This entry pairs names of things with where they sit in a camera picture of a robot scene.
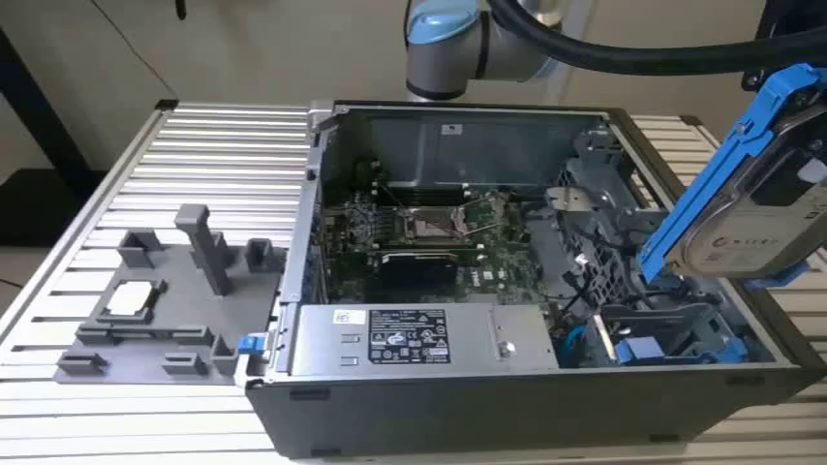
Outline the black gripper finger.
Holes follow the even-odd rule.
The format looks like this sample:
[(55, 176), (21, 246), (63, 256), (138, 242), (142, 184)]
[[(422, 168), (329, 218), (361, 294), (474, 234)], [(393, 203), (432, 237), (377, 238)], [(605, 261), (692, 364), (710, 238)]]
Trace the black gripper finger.
[(777, 168), (750, 194), (753, 204), (792, 204), (825, 179), (822, 162), (788, 162)]

